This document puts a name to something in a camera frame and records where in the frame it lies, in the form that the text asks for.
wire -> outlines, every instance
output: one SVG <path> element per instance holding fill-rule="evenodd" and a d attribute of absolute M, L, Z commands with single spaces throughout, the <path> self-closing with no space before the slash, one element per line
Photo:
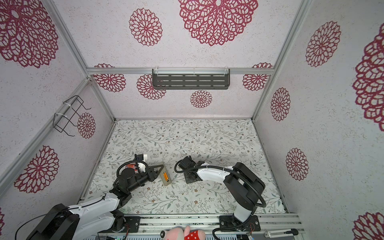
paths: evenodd
<path fill-rule="evenodd" d="M 235 172 L 231 169 L 227 169 L 227 168 L 222 168 L 222 167 L 219 167 L 219 166 L 212 166 L 212 165 L 207 165 L 207 166 L 197 166 L 197 167 L 190 167 L 190 168 L 187 168 L 186 170 L 177 170 L 176 167 L 179 165 L 179 163 L 182 161 L 183 159 L 181 159 L 180 161 L 178 161 L 176 164 L 175 164 L 175 167 L 174 167 L 174 170 L 176 173 L 183 173 L 183 172 L 188 172 L 188 171 L 195 171 L 195 170 L 198 170 L 198 169 L 201 169 L 201 168 L 215 168 L 215 169 L 220 169 L 220 170 L 224 170 L 226 172 L 229 172 L 229 173 L 232 173 L 234 174 L 236 177 L 240 178 L 245 184 L 247 184 L 249 186 L 249 188 L 251 188 L 253 190 L 253 192 L 256 194 L 256 196 L 260 199 L 260 201 L 262 202 L 261 204 L 259 203 L 256 203 L 255 206 L 256 207 L 266 207 L 266 202 L 264 200 L 264 198 L 261 196 L 261 194 L 253 187 L 253 185 L 245 178 L 243 177 L 240 173 L 238 172 Z"/>
<path fill-rule="evenodd" d="M 94 202 L 94 203 L 92 203 L 92 204 L 96 204 L 96 203 L 98 203 L 98 202 L 100 202 L 100 201 L 102 201 L 102 200 L 104 200 L 104 197 L 102 197 L 100 200 L 98 200 L 97 202 Z M 15 233 L 15 240 L 17 240 L 17 233 L 18 233 L 18 231 L 20 230 L 20 228 L 22 228 L 25 224 L 29 223 L 29 222 L 32 221 L 32 220 L 35 220 L 35 219 L 37 219 L 37 218 L 39 218 L 39 217 L 43 217 L 43 216 L 45 216 L 45 215 L 49 215 L 49 214 L 57 214 L 57 213 L 59 213 L 59 212 L 65 212 L 65 211 L 69 211 L 69 210 L 73 210 L 73 209 L 78 209 L 78 208 L 82 208 L 82 207 L 88 207 L 88 206 L 90 206 L 90 205 L 92 205 L 92 204 L 88 204 L 88 205 L 86 205 L 86 206 L 80 206 L 80 207 L 73 207 L 73 208 L 71 208 L 71 209 L 64 209 L 64 210 L 61 210 L 61 211 L 58 211 L 58 212 L 49 212 L 49 213 L 47 213 L 47 214 L 43 214 L 43 215 L 40 215 L 40 216 L 38 216 L 38 217 L 32 218 L 31 220 L 25 222 L 23 225 L 21 225 L 21 226 L 16 230 L 16 233 Z"/>
<path fill-rule="evenodd" d="M 125 162 L 125 163 L 123 163 L 123 164 L 120 165 L 120 167 L 119 167 L 118 170 L 116 171 L 116 177 L 119 176 L 120 170 L 121 170 L 125 165 L 131 164 L 131 163 L 134 163 L 134 162 L 139 162 L 139 163 L 144 164 L 145 167 L 146 167 L 146 171 L 148 171 L 149 166 L 148 166 L 148 164 L 147 164 L 146 162 L 144 162 L 144 161 L 140 161 L 140 160 L 132 160 L 132 161 Z"/>
<path fill-rule="evenodd" d="M 217 232 L 217 231 L 219 231 L 219 230 L 223 231 L 223 230 L 237 229 L 237 228 L 242 227 L 242 226 L 244 226 L 245 224 L 247 224 L 247 223 L 251 220 L 251 218 L 252 218 L 252 215 L 249 215 L 249 217 L 248 217 L 243 223 L 241 223 L 241 224 L 239 224 L 239 225 L 237 225 L 237 226 L 233 226 L 233 227 L 224 227 L 224 228 L 220 228 L 220 227 L 215 228 L 215 229 L 212 230 L 212 235 L 214 236 L 214 238 L 215 238 L 216 240 L 221 240 L 220 238 L 218 238 L 218 237 L 216 236 L 215 232 Z"/>
<path fill-rule="evenodd" d="M 126 226 L 127 226 L 127 234 L 125 235 L 125 238 L 127 238 L 127 236 L 128 236 L 128 231 L 130 230 L 130 226 L 129 226 L 129 224 L 126 224 Z"/>
<path fill-rule="evenodd" d="M 251 231 L 250 231 L 250 232 L 251 232 L 251 234 L 252 234 L 252 232 L 256 229 L 256 228 L 255 228 L 255 225 L 254 225 L 253 223 L 250 222 L 250 223 L 249 223 L 249 227 L 251 228 Z"/>

metal rail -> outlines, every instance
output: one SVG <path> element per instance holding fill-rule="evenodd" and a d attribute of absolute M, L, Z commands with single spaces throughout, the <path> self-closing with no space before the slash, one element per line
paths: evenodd
<path fill-rule="evenodd" d="M 153 235 L 159 234 L 162 230 L 174 227 L 191 226 L 191 229 L 204 230 L 206 234 L 211 234 L 212 230 L 218 228 L 219 216 L 231 214 L 135 214 L 125 216 L 140 216 L 139 230 L 130 235 Z M 259 220 L 260 232 L 264 234 L 271 230 L 295 228 L 299 233 L 304 233 L 303 226 L 297 214 L 256 214 Z M 245 232 L 217 232 L 217 234 L 241 234 Z M 114 233 L 114 235 L 125 235 L 125 233 Z"/>
<path fill-rule="evenodd" d="M 87 68 L 88 74 L 267 74 L 275 72 L 274 68 Z"/>

red mandala print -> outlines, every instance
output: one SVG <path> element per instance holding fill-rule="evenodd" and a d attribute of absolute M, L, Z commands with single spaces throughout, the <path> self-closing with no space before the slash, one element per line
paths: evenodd
<path fill-rule="evenodd" d="M 109 64 L 98 64 L 96 68 L 114 68 Z M 123 74 L 94 74 L 93 77 L 98 85 L 110 92 L 120 92 L 125 88 L 125 78 Z"/>
<path fill-rule="evenodd" d="M 83 138 L 90 138 L 95 133 L 95 119 L 89 113 L 83 113 L 77 121 L 77 130 Z"/>
<path fill-rule="evenodd" d="M 307 63 L 312 67 L 317 67 L 327 62 L 337 49 L 340 35 L 340 26 L 337 25 L 337 22 L 330 21 L 319 27 L 308 43 L 305 54 Z"/>
<path fill-rule="evenodd" d="M 272 68 L 270 63 L 259 63 L 254 65 L 253 68 Z M 257 91 L 264 88 L 269 75 L 267 74 L 247 74 L 243 76 L 243 85 L 246 89 Z"/>
<path fill-rule="evenodd" d="M 129 20 L 129 29 L 133 37 L 144 46 L 153 46 L 163 35 L 161 23 L 156 15 L 148 9 L 137 9 Z"/>
<path fill-rule="evenodd" d="M 252 21 L 257 0 L 179 0 L 180 17 L 191 37 L 201 44 L 232 41 Z"/>
<path fill-rule="evenodd" d="M 49 146 L 43 146 L 16 179 L 14 186 L 21 192 L 37 193 L 55 179 L 58 168 L 59 159 L 55 151 Z"/>
<path fill-rule="evenodd" d="M 355 70 L 355 103 L 364 109 L 366 119 L 372 119 L 384 131 L 384 23 L 375 39 L 364 48 L 362 61 Z"/>
<path fill-rule="evenodd" d="M 296 180 L 304 180 L 308 174 L 308 161 L 304 153 L 297 148 L 292 148 L 285 160 L 289 174 Z"/>
<path fill-rule="evenodd" d="M 291 100 L 287 89 L 279 88 L 273 94 L 271 101 L 271 113 L 276 121 L 283 120 L 291 107 Z"/>
<path fill-rule="evenodd" d="M 4 214 L 1 213 L 1 207 L 0 207 L 0 236 L 1 236 L 1 230 L 3 229 L 4 226 Z"/>
<path fill-rule="evenodd" d="M 23 67 L 49 65 L 55 59 L 58 35 L 39 0 L 1 0 L 0 51 L 5 60 Z"/>
<path fill-rule="evenodd" d="M 197 108 L 205 108 L 212 102 L 212 95 L 204 90 L 198 90 L 191 95 L 191 103 Z"/>
<path fill-rule="evenodd" d="M 383 240 L 384 239 L 384 216 L 377 212 L 359 215 L 354 221 L 353 234 L 354 240 Z"/>
<path fill-rule="evenodd" d="M 151 74 L 140 76 L 137 80 L 137 89 L 141 95 L 152 100 L 162 98 L 167 92 L 166 90 L 156 90 L 153 88 Z"/>

pink stuffed toy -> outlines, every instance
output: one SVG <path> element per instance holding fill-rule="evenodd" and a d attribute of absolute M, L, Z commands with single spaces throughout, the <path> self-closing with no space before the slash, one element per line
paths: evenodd
<path fill-rule="evenodd" d="M 172 228 L 169 231 L 161 231 L 160 237 L 164 240 L 205 240 L 205 232 L 202 230 L 196 230 L 191 232 L 191 227 L 185 227 L 185 231 L 180 227 Z"/>

floral table surface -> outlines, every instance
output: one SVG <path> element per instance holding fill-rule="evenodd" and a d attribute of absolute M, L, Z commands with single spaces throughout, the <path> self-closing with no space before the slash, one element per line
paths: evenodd
<path fill-rule="evenodd" d="M 149 165 L 164 162 L 172 184 L 160 178 L 132 192 L 120 210 L 126 214 L 224 214 L 236 201 L 224 184 L 200 181 L 186 184 L 174 172 L 175 163 L 191 155 L 217 166 L 244 163 L 264 183 L 266 208 L 257 213 L 285 213 L 271 170 L 251 120 L 121 120 L 118 121 L 94 175 L 86 200 L 112 188 L 116 170 L 134 154 L 148 154 Z"/>

